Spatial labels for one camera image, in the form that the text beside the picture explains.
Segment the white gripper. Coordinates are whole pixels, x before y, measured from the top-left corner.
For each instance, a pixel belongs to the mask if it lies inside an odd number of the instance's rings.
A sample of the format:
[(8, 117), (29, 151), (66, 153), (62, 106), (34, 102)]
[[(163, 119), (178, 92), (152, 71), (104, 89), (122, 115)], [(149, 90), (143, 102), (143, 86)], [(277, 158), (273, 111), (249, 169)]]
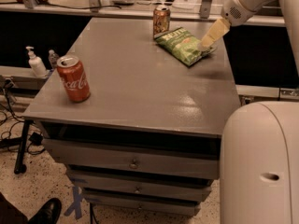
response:
[(230, 31), (230, 27), (244, 24), (257, 12), (255, 0), (226, 0), (222, 6), (221, 15), (201, 39), (203, 48), (211, 47)]

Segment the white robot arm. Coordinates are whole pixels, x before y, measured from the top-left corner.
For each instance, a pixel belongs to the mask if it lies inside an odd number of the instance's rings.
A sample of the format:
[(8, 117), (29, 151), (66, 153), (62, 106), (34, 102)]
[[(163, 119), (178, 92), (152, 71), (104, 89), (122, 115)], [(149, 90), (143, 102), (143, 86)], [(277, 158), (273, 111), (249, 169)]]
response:
[[(226, 0), (199, 45), (205, 50), (232, 26), (273, 0)], [(278, 0), (296, 60), (299, 0)], [(221, 138), (221, 224), (299, 224), (299, 104), (256, 102), (238, 108)]]

